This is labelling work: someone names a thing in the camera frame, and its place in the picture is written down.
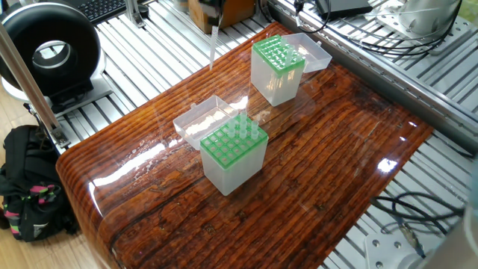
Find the glossy wooden tabletop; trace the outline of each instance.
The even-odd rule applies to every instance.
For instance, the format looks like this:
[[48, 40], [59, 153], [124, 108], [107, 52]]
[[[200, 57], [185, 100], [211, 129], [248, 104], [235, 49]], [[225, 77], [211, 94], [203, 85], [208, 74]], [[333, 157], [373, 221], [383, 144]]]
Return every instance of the glossy wooden tabletop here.
[[[57, 164], [84, 234], [114, 268], [316, 268], [432, 128], [331, 62], [271, 107], [250, 83], [274, 23]], [[173, 120], [212, 95], [269, 134], [262, 171], [223, 196]]]

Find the black backpack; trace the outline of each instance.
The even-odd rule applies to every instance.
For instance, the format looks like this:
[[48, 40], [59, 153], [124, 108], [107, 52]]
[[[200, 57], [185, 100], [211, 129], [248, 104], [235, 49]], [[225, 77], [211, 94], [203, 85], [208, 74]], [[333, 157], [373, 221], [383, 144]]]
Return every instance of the black backpack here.
[[0, 169], [4, 215], [17, 240], [37, 241], [78, 223], [55, 169], [58, 155], [38, 126], [20, 126], [5, 138]]

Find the backpack strap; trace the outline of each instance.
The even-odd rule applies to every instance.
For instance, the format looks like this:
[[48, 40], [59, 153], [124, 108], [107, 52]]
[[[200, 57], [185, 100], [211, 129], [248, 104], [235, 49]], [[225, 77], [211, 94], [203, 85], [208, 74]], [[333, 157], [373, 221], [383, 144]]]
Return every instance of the backpack strap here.
[[28, 182], [25, 181], [25, 154], [33, 126], [20, 126], [5, 138], [5, 151], [7, 153], [7, 178], [15, 182], [24, 190], [28, 190]]
[[21, 187], [14, 185], [10, 180], [7, 180], [7, 177], [5, 176], [5, 166], [6, 164], [0, 169], [0, 195], [3, 197], [13, 195], [19, 195], [21, 197], [26, 196], [26, 192]]

